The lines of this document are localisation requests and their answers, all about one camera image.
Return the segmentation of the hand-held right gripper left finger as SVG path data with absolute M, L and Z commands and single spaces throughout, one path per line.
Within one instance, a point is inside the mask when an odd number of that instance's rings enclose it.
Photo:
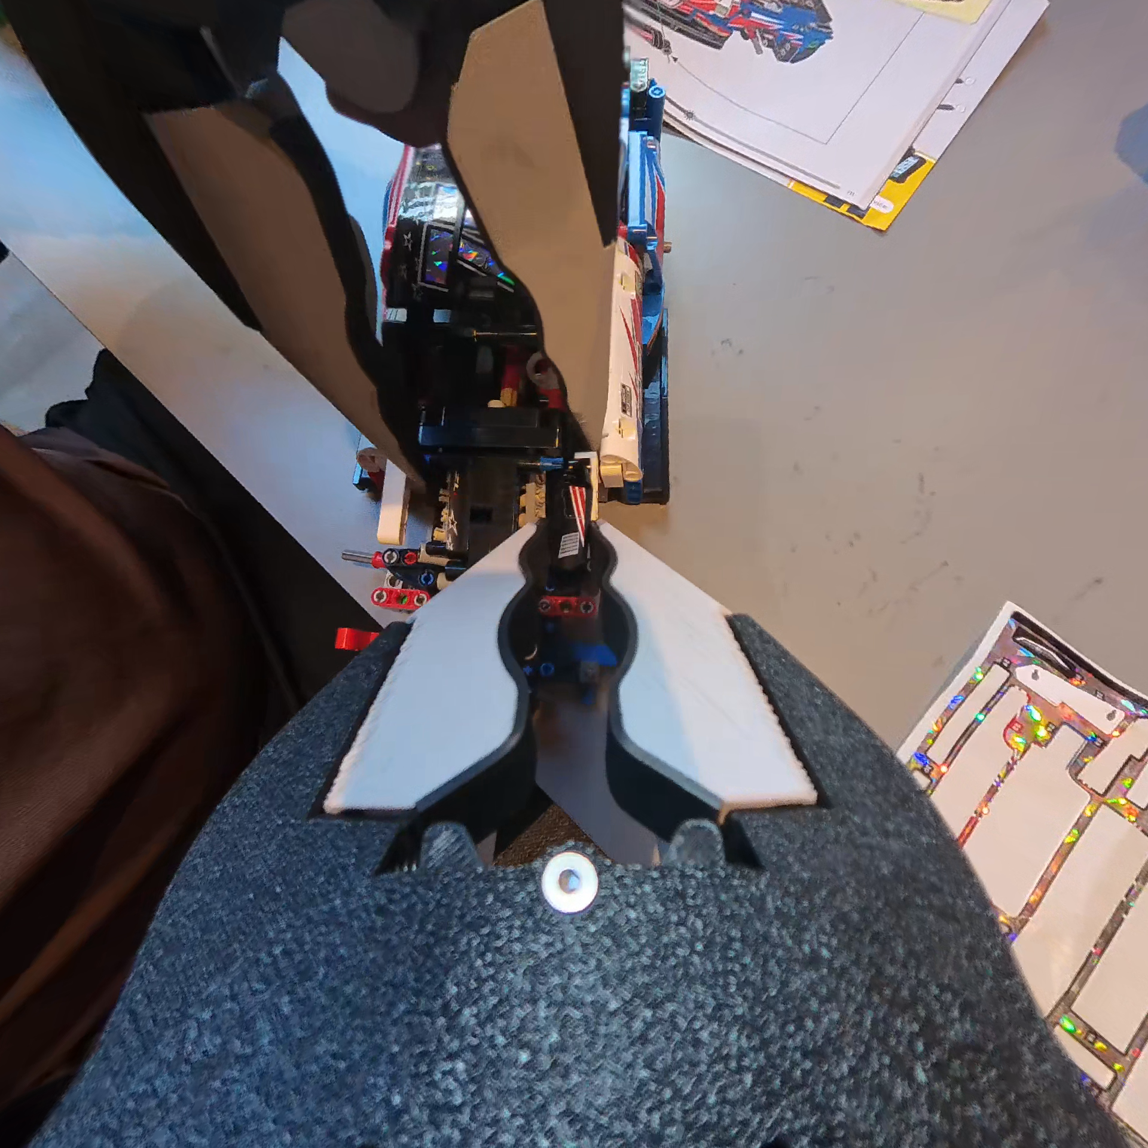
M 414 616 L 323 796 L 327 815 L 423 813 L 510 753 L 525 730 L 523 674 L 500 643 L 524 592 L 524 526 Z

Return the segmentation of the grey desk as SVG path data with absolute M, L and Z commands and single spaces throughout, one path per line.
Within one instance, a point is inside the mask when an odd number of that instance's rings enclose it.
M 1146 690 L 1146 2 L 1051 2 L 879 234 L 679 137 L 667 507 L 610 521 L 899 746 L 1005 601 Z M 239 323 L 2 44 L 2 242 L 364 610 L 354 429 Z

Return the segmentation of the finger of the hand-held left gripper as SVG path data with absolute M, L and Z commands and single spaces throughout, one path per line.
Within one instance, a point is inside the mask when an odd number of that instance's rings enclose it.
M 419 405 L 378 336 L 366 241 L 294 93 L 258 89 L 146 120 L 266 339 L 423 488 Z
M 446 150 L 495 257 L 529 294 L 545 357 L 598 450 L 620 227 L 621 2 L 520 2 L 466 38 Z

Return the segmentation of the person's left hand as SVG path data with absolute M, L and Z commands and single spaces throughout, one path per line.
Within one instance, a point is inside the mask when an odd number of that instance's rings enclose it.
M 303 1 L 281 34 L 341 114 L 413 146 L 445 142 L 452 87 L 472 33 L 502 1 Z

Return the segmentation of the black striped hood panel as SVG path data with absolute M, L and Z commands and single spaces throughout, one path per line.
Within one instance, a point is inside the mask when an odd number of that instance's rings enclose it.
M 596 456 L 579 454 L 545 479 L 545 529 L 549 566 L 555 578 L 587 569 L 588 535 L 597 515 Z

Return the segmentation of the holographic sticker sheet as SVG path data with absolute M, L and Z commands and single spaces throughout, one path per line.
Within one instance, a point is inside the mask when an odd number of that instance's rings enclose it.
M 1146 1145 L 1146 692 L 1008 601 L 897 755 L 1082 1085 Z

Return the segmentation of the person's brown shirt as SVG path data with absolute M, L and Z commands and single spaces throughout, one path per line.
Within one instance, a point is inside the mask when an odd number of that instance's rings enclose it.
M 79 1071 L 273 697 L 208 519 L 72 430 L 4 425 L 2 1145 Z

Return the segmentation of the toy brick race car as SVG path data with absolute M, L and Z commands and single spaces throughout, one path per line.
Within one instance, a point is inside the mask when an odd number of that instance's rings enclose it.
M 408 537 L 408 480 L 362 440 L 354 483 L 379 497 L 378 546 L 342 552 L 378 572 L 372 602 L 383 610 L 413 614 L 541 521 L 548 473 L 579 454 L 594 456 L 596 509 L 671 497 L 666 95 L 647 57 L 628 53 L 627 65 L 609 394 L 596 450 L 565 447 L 570 413 L 527 294 L 495 257 L 443 147 L 403 147 L 383 201 L 380 333 L 413 369 L 417 443 L 429 465 L 417 508 L 429 511 L 429 523 Z M 590 559 L 581 575 L 543 582 L 537 611 L 547 635 L 597 614 L 596 576 Z

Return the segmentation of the open white instruction booklet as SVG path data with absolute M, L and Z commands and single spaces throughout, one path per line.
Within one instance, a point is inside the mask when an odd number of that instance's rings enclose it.
M 862 218 L 936 161 L 1048 8 L 639 1 L 623 19 L 676 132 Z

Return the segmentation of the yellow-cover instruction booklet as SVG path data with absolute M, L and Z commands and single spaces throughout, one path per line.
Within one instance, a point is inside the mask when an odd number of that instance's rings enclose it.
M 787 187 L 871 230 L 885 233 L 911 201 L 913 195 L 921 187 L 935 165 L 936 160 L 924 152 L 915 148 L 907 150 L 891 171 L 879 193 L 874 195 L 866 205 L 848 202 L 798 179 L 789 180 Z

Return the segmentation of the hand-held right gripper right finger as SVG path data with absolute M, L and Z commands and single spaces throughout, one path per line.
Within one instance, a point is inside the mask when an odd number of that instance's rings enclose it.
M 604 602 L 624 645 L 611 685 L 610 792 L 637 821 L 813 806 L 817 787 L 716 599 L 611 523 Z

